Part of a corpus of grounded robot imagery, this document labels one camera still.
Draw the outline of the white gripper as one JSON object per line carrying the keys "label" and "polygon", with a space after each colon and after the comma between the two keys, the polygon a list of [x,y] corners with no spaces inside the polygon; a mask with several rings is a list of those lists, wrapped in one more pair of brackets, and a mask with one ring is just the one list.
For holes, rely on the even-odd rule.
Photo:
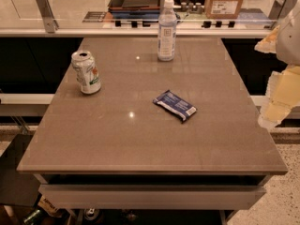
{"label": "white gripper", "polygon": [[280,125],[300,102],[300,0],[280,26],[259,41],[254,50],[277,52],[277,59],[289,64],[282,72],[271,73],[260,109],[259,125],[272,129]]}

